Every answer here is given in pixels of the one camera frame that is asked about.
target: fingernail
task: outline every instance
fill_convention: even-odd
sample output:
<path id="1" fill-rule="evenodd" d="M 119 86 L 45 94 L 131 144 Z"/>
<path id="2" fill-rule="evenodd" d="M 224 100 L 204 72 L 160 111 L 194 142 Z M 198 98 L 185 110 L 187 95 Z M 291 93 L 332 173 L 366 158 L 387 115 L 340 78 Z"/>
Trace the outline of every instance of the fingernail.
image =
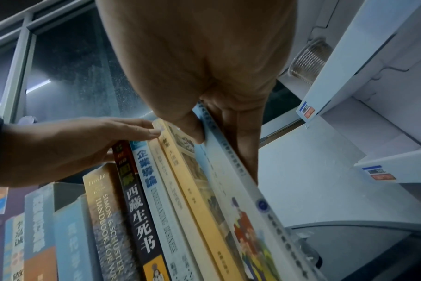
<path id="1" fill-rule="evenodd" d="M 161 130 L 159 130 L 159 129 L 149 129 L 149 133 L 151 135 L 159 136 L 161 134 Z"/>

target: publisher logo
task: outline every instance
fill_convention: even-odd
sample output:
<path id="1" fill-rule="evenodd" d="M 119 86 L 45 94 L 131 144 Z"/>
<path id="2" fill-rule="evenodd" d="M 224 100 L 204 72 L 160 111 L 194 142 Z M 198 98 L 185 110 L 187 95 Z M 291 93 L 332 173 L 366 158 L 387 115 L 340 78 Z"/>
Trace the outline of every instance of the publisher logo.
<path id="1" fill-rule="evenodd" d="M 257 200 L 257 208 L 260 212 L 268 212 L 269 211 L 269 205 L 267 204 L 266 200 L 264 200 L 264 199 L 258 199 Z"/>

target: yellow book spine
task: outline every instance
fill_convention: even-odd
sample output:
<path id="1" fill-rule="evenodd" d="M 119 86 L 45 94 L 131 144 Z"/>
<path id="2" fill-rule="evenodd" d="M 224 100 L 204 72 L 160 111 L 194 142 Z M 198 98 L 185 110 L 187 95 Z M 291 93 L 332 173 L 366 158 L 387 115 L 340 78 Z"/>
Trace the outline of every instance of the yellow book spine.
<path id="1" fill-rule="evenodd" d="M 176 127 L 161 119 L 155 120 L 153 125 L 154 128 L 162 131 L 160 144 L 177 176 L 186 201 L 223 280 L 245 280 L 242 261 L 229 226 L 206 176 L 195 160 L 193 141 Z"/>
<path id="2" fill-rule="evenodd" d="M 158 139 L 149 141 L 149 148 L 203 279 L 205 281 L 221 280 L 221 275 L 211 256 L 209 247 L 204 242 L 203 234 L 198 228 L 195 218 L 192 216 L 189 204 L 184 198 L 184 194 L 178 185 L 177 179 L 173 174 L 172 168 Z"/>

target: book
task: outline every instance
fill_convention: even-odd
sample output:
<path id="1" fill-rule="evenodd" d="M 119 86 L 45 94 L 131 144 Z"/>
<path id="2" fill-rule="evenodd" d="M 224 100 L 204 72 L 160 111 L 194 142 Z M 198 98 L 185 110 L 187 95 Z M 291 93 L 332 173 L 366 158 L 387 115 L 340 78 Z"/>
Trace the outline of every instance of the book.
<path id="1" fill-rule="evenodd" d="M 58 280 L 53 213 L 83 193 L 82 185 L 54 182 L 25 196 L 25 281 Z"/>
<path id="2" fill-rule="evenodd" d="M 198 227 L 209 246 L 223 280 L 246 280 L 244 268 L 229 226 L 209 186 L 206 175 L 195 160 L 194 143 L 172 124 L 157 119 L 160 143 L 178 179 Z"/>
<path id="3" fill-rule="evenodd" d="M 140 280 L 116 165 L 106 163 L 82 179 L 104 281 Z"/>
<path id="4" fill-rule="evenodd" d="M 12 250 L 13 250 L 13 220 L 9 218 L 4 227 L 4 261 L 2 266 L 2 281 L 12 279 Z"/>
<path id="5" fill-rule="evenodd" d="M 147 142 L 130 142 L 172 280 L 202 280 Z"/>
<path id="6" fill-rule="evenodd" d="M 56 259 L 59 280 L 103 280 L 86 195 L 56 211 Z"/>
<path id="7" fill-rule="evenodd" d="M 211 251 L 204 241 L 203 234 L 197 226 L 197 222 L 191 213 L 189 204 L 184 198 L 183 192 L 178 185 L 177 179 L 173 174 L 172 168 L 158 139 L 149 141 L 149 148 L 203 279 L 221 280 L 220 273 L 212 258 Z"/>
<path id="8" fill-rule="evenodd" d="M 128 141 L 120 141 L 112 148 L 119 170 L 136 254 L 142 265 L 145 279 L 171 280 L 130 144 Z"/>
<path id="9" fill-rule="evenodd" d="M 206 141 L 196 145 L 197 161 L 210 180 L 223 216 L 230 222 L 244 266 L 262 280 L 317 280 L 280 220 L 262 196 L 224 135 L 199 103 Z"/>
<path id="10" fill-rule="evenodd" d="M 24 280 L 24 213 L 13 219 L 12 281 Z"/>

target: hand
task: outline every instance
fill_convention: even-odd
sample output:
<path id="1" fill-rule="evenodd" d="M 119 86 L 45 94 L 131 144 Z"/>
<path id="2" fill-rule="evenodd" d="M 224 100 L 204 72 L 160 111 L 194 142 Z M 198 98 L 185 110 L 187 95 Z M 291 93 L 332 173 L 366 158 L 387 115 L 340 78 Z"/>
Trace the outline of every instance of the hand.
<path id="1" fill-rule="evenodd" d="M 263 111 L 286 63 L 295 0 L 97 0 L 132 86 L 197 143 L 204 101 L 254 179 Z"/>
<path id="2" fill-rule="evenodd" d="M 0 139 L 0 186 L 57 181 L 104 162 L 118 140 L 150 140 L 160 131 L 148 120 L 82 118 L 35 125 L 4 125 Z"/>

